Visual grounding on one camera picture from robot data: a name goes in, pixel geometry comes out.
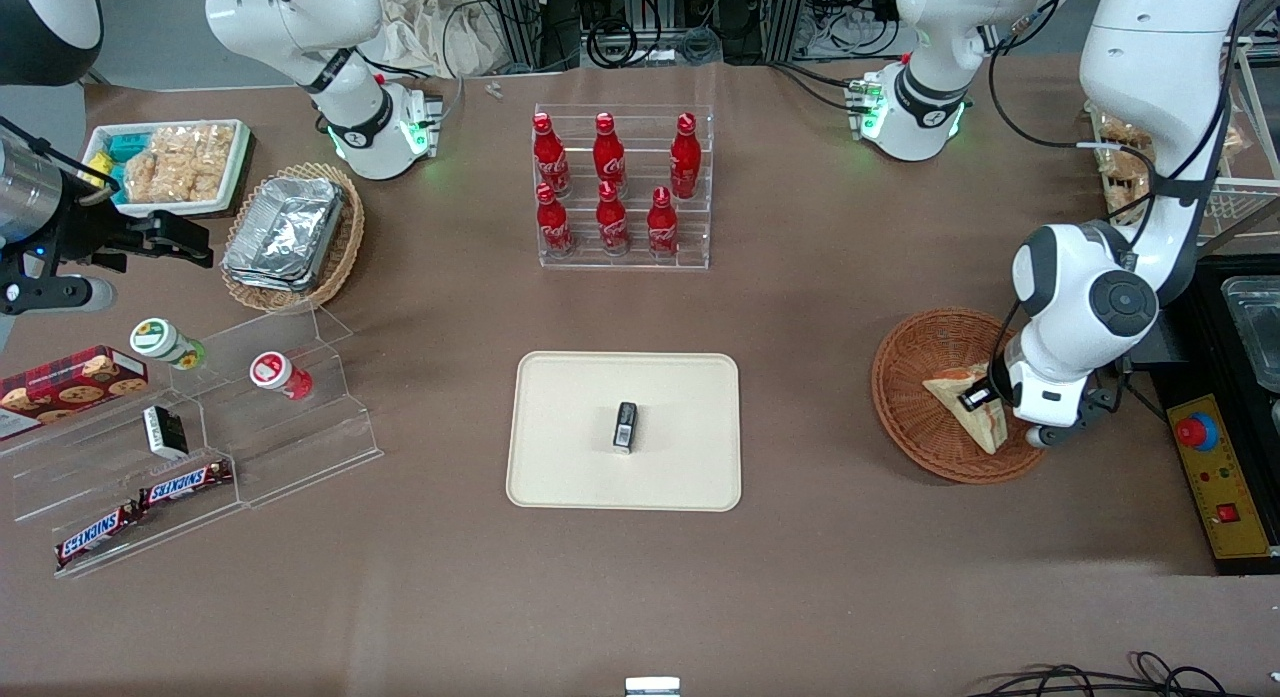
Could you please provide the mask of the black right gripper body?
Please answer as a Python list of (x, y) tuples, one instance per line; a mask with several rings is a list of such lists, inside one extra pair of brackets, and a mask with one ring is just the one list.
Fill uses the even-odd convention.
[(145, 255), (145, 231), (151, 217), (119, 214), (114, 202), (60, 205), (60, 263), (125, 274), (128, 255)]

